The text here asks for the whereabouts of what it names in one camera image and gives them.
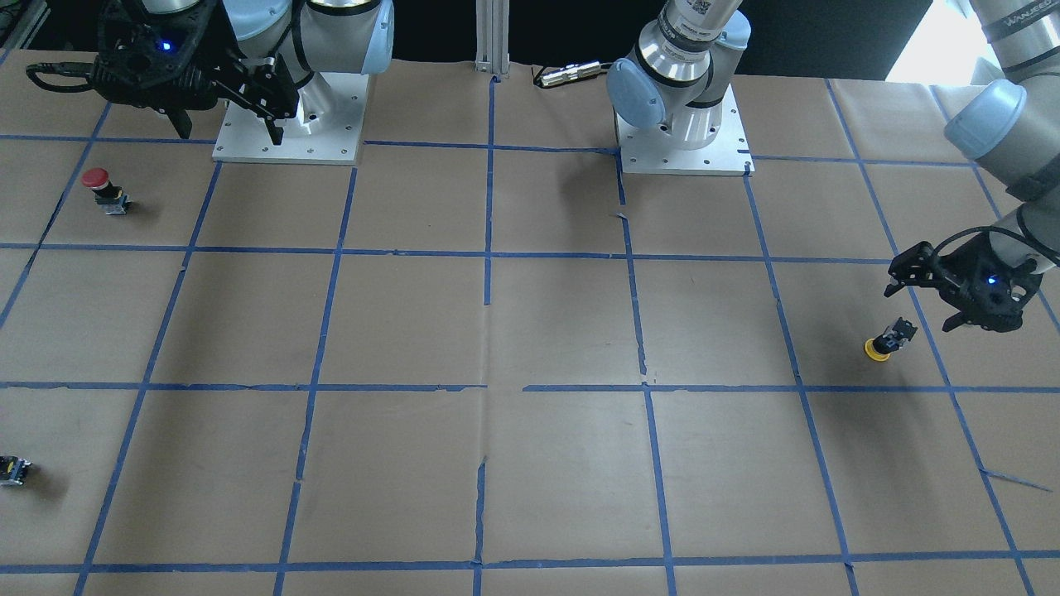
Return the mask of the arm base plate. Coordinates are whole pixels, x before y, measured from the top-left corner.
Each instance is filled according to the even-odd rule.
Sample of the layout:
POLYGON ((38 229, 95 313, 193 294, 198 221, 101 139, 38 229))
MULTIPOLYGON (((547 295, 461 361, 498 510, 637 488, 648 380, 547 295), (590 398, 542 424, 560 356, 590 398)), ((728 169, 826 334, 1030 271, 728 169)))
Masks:
POLYGON ((261 118, 230 104, 212 158, 262 165, 355 166, 372 83, 367 74, 316 73, 298 90, 296 116, 277 121, 282 132, 279 146, 261 118))
POLYGON ((636 128, 619 113, 614 127, 625 173, 744 176, 756 171, 731 85, 719 104, 682 107, 655 128, 636 128))

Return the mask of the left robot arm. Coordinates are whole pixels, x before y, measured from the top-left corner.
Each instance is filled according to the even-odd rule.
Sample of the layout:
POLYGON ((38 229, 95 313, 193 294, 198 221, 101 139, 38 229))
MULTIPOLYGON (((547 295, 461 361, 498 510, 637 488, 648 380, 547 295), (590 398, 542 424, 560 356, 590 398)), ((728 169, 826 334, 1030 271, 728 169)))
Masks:
POLYGON ((962 230, 938 245, 920 242, 894 257, 893 296, 932 288, 955 313, 943 331, 977 327, 1008 333, 1022 327, 1059 252, 1059 4, 974 1, 1002 78, 992 80, 950 118, 946 139, 991 173, 1019 201, 989 226, 962 230))

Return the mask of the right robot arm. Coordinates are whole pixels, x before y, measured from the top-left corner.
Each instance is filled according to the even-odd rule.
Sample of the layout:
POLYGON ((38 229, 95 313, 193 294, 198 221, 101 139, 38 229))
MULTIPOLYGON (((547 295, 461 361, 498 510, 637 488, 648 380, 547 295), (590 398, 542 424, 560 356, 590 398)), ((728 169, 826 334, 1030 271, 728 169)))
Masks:
POLYGON ((325 73, 387 70, 394 20, 390 1, 106 1, 86 82, 182 139, 190 113, 226 101, 280 146, 336 116, 325 73))

